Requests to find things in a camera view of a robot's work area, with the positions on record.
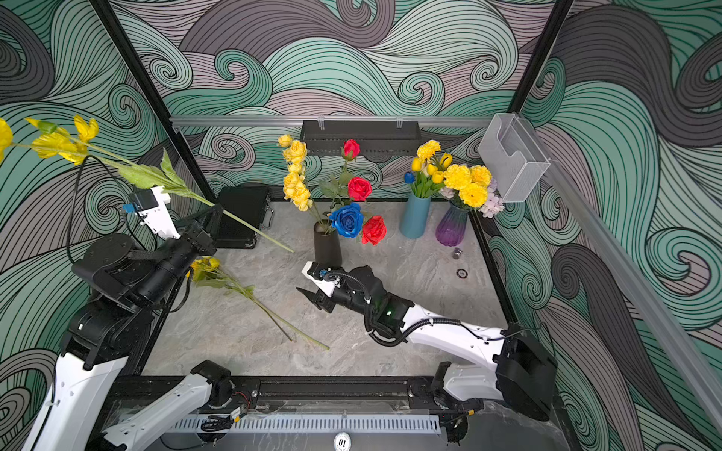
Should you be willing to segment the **yellow flower bunch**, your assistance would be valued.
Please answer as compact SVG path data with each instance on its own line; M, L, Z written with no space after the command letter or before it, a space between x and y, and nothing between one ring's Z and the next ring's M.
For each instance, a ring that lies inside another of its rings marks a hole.
M294 338L286 331L286 329L290 329L297 336L301 336L324 351L330 350L329 346L304 333L296 326L292 325L289 321L276 314L276 312L271 310L268 306L263 304L255 295L255 287L244 286L236 277L229 272L226 272L221 267L220 260L216 257L201 257L200 259L195 260L191 264L191 272L192 274L188 275L188 278L199 287L221 289L221 291L224 291L227 294L233 292L255 304L255 306L257 306L274 323L274 325L276 325L276 328L278 328L278 330L280 330L280 332L282 332L289 341L294 341Z

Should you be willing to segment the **black cylindrical vase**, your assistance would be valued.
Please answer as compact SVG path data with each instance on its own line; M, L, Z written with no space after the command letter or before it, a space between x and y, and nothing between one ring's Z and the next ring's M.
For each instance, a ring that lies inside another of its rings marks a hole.
M318 221L314 225L315 261L334 269L342 266L340 235L328 220Z

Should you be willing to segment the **pale yellow blossom spray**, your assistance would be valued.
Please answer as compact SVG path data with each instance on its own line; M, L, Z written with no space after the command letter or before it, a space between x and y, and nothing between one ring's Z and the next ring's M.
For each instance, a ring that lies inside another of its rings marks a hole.
M291 201L299 212L309 212L321 233L328 235L331 227L314 205L310 189L306 186L306 156L308 156L306 144L293 139L291 135L281 135L278 137L278 145L282 148L282 156L288 170L283 180L284 198Z

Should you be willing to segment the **teal ceramic vase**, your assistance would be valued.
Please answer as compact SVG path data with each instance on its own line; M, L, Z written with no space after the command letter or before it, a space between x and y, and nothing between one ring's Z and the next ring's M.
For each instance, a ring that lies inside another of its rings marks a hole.
M424 235L429 211L431 206L430 197L417 197L411 194L407 200L402 221L400 221L400 233L408 239L418 239Z

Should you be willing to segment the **yellow ranunculus stem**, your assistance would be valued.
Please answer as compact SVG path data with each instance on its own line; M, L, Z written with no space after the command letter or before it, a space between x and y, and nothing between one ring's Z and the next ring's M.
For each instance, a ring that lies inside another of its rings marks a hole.
M139 165L139 163L134 163L91 143L91 140L99 133L99 125L94 118L86 121L81 116L75 116L73 120L77 129L75 135L52 122L28 118L26 121L41 133L30 144L15 141L11 126L2 121L1 150L12 147L27 148L35 151L41 159L59 156L74 165L81 165L89 157L95 157L100 163L116 169L126 182L130 182L137 188L159 187L165 195L191 198L206 206L212 206L211 201L196 194L187 186L186 182L176 173L167 154L163 155L158 167Z

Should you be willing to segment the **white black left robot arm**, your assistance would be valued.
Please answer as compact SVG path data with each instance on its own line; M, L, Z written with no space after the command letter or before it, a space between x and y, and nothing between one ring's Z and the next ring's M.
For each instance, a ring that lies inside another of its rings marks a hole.
M154 252L125 234L92 244L73 273L95 291L61 340L56 375L26 450L144 450L188 413L231 401L231 373L206 360L129 420L92 434L114 381L143 353L157 316L165 315L198 257L216 252L212 236L191 221Z

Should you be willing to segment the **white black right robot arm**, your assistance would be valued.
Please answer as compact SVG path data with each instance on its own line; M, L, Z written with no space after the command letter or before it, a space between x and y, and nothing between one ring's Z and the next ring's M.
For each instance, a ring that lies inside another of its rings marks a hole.
M463 359L460 365L441 364L434 377L432 390L443 406L496 400L531 419L549 420L558 361L531 329L443 317L387 291L368 266L346 272L308 261L302 274L317 288L302 292L314 306L327 313L342 306L360 314L376 344L387 349L420 344Z

